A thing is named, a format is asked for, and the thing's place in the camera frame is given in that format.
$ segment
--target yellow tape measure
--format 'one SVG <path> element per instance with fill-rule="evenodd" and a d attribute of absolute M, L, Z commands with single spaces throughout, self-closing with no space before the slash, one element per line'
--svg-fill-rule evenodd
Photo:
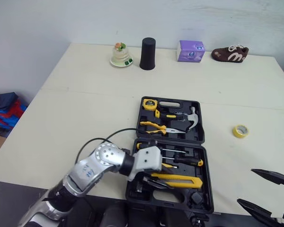
<path fill-rule="evenodd" d="M 232 129 L 232 133 L 237 138 L 244 138 L 249 134 L 249 131 L 246 126 L 239 124 Z"/>
<path fill-rule="evenodd" d="M 154 99 L 147 99 L 143 100 L 143 107 L 145 110 L 155 111 L 157 109 L 158 101 Z"/>

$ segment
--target toolbox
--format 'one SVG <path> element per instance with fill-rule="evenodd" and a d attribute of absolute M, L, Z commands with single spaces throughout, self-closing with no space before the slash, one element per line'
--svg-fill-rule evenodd
<path fill-rule="evenodd" d="M 138 138 L 134 142 L 133 153 L 144 148 L 143 146 L 155 145 L 160 148 L 163 157 L 169 157 L 162 160 L 164 174 L 172 174 L 176 177 L 188 176 L 198 181 L 192 180 L 193 186 L 186 187 L 182 183 L 191 181 L 173 177 L 167 180 L 157 178 L 156 174 L 139 173 L 132 182 L 127 183 L 126 199 L 133 203 L 187 210 L 195 214 L 212 213 L 213 196 L 209 166 L 206 150 L 201 146 L 205 139 L 200 104 L 197 101 L 145 96 L 140 104 L 137 129 L 139 129 Z M 188 165 L 173 160 L 173 158 L 188 156 L 201 160 L 202 163 Z M 156 179 L 155 186 L 152 183 L 153 179 Z M 162 181 L 167 183 L 167 188 L 160 188 Z M 156 199 L 154 195 L 156 191 L 171 193 L 177 202 Z"/>

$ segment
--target tissue box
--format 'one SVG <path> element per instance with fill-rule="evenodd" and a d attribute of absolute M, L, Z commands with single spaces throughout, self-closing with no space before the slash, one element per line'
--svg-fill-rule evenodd
<path fill-rule="evenodd" d="M 200 62 L 205 47 L 200 41 L 180 40 L 177 48 L 177 61 Z"/>

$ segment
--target black cup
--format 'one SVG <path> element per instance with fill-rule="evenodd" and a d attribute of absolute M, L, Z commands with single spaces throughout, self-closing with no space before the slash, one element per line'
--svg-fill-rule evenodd
<path fill-rule="evenodd" d="M 155 67 L 156 40 L 153 38 L 144 38 L 142 40 L 142 51 L 140 68 L 143 70 L 152 70 Z"/>

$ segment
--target yellow tape roll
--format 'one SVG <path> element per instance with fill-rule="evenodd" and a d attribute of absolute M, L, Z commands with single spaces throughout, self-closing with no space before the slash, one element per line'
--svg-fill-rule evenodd
<path fill-rule="evenodd" d="M 232 133 L 237 138 L 244 138 L 249 134 L 249 131 L 246 126 L 239 124 L 233 128 Z"/>

